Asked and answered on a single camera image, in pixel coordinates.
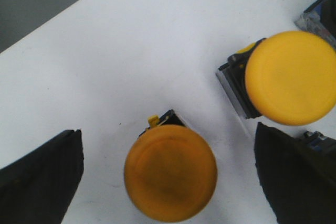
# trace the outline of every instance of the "white surface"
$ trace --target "white surface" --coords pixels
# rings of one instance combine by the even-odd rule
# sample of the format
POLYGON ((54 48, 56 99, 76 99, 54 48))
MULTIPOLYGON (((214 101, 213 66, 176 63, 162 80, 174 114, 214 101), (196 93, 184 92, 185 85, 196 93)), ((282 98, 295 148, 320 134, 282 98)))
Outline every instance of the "white surface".
MULTIPOLYGON (((80 0, 0 54, 0 165, 82 129, 85 172, 63 223, 156 223, 128 199, 123 162, 146 118, 174 108, 219 171, 213 199, 185 223, 276 223, 254 166, 259 119, 241 123, 215 71, 249 43, 296 29, 313 1, 80 0)), ((335 119, 306 128, 336 137, 335 119)))

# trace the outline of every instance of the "white table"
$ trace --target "white table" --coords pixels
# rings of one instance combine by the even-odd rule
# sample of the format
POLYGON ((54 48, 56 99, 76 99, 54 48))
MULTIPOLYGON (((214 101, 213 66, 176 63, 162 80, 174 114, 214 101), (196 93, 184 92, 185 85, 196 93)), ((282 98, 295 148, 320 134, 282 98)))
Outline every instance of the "white table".
POLYGON ((0 165, 82 129, 85 172, 63 223, 156 223, 129 200, 123 163, 146 118, 173 108, 219 169, 213 199, 184 223, 276 223, 255 169, 256 123, 336 137, 336 110, 304 127, 241 120, 215 71, 249 43, 296 29, 313 1, 78 1, 0 54, 0 165))

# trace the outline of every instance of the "black rubber pad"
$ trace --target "black rubber pad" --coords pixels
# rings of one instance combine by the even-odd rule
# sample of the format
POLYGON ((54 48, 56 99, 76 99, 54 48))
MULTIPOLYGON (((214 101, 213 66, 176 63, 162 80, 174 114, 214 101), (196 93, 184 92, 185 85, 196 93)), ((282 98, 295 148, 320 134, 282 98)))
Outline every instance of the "black rubber pad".
POLYGON ((0 170, 0 223, 60 224, 82 174, 81 131, 63 131, 0 170))
POLYGON ((259 123, 255 158, 260 184, 280 224, 336 223, 335 152, 322 155, 259 123))

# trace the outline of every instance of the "yellow tab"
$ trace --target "yellow tab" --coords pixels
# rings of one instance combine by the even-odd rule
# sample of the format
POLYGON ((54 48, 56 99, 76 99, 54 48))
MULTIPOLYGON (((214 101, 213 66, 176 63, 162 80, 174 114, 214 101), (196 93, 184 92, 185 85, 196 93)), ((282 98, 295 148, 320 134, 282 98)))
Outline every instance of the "yellow tab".
POLYGON ((150 128, 157 127, 159 122, 160 122, 160 119, 158 115, 153 115, 148 118, 148 123, 149 123, 150 128))
POLYGON ((243 54, 243 53, 245 53, 245 52, 248 52, 248 51, 250 51, 255 45, 256 45, 256 43, 254 42, 254 43, 252 43, 251 45, 248 45, 247 47, 245 47, 245 48, 243 48, 243 49, 237 51, 237 54, 243 54))

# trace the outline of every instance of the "yellow button cap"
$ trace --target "yellow button cap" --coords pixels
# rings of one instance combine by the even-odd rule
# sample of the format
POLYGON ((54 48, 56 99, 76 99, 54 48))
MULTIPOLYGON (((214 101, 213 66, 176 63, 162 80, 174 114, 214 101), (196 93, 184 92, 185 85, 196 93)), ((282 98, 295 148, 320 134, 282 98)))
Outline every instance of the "yellow button cap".
POLYGON ((336 53, 304 31, 274 35, 253 51, 245 85, 253 105, 271 120, 287 125, 314 122, 336 103, 336 53))
POLYGON ((201 136, 186 127, 164 125, 146 131, 132 146, 124 181, 144 214, 176 222, 194 216, 209 202, 217 166, 201 136))

